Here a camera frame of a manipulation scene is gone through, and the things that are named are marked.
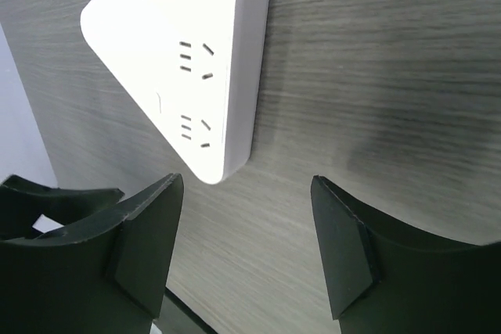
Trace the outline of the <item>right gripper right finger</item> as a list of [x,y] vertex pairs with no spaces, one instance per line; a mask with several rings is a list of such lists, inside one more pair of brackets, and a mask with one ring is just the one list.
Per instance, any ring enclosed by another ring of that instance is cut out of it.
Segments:
[[311,183],[332,318],[344,333],[497,333],[500,245],[426,232]]

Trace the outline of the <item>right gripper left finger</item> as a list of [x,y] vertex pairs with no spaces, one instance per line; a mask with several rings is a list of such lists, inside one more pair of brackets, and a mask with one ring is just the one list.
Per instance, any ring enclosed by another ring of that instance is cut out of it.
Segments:
[[1,330],[148,333],[160,315],[184,185],[126,197],[13,175],[1,185]]

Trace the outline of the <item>white triangular socket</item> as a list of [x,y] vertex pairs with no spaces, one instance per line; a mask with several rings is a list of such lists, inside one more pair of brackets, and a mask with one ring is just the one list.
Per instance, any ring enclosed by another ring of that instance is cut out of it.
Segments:
[[91,0],[81,32],[193,174],[250,158],[269,0]]

